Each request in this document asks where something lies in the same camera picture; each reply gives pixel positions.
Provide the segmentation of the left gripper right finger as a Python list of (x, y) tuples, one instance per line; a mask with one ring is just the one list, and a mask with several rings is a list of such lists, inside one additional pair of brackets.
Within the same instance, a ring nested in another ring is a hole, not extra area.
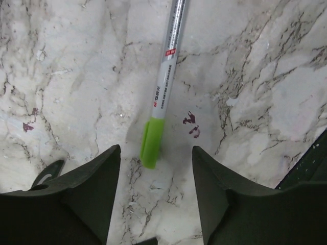
[(205, 244), (326, 244), (325, 181), (272, 189), (198, 146), (192, 166)]

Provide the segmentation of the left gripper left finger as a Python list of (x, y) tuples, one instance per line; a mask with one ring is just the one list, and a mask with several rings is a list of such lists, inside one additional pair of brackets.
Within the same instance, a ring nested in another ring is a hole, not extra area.
[(121, 148), (27, 191), (1, 194), (1, 244), (106, 244)]

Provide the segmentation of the green marker cap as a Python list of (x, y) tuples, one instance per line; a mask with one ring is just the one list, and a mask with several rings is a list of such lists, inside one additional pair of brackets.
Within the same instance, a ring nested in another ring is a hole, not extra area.
[(139, 156), (145, 168), (155, 169), (156, 167), (164, 123), (164, 119), (151, 117), (145, 124)]

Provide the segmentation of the white marker pen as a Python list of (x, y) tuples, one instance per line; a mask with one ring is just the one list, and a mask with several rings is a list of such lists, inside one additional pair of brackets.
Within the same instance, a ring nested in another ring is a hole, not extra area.
[(165, 41), (162, 46), (152, 118), (164, 119), (166, 115), (189, 4), (190, 2), (186, 0), (172, 1)]

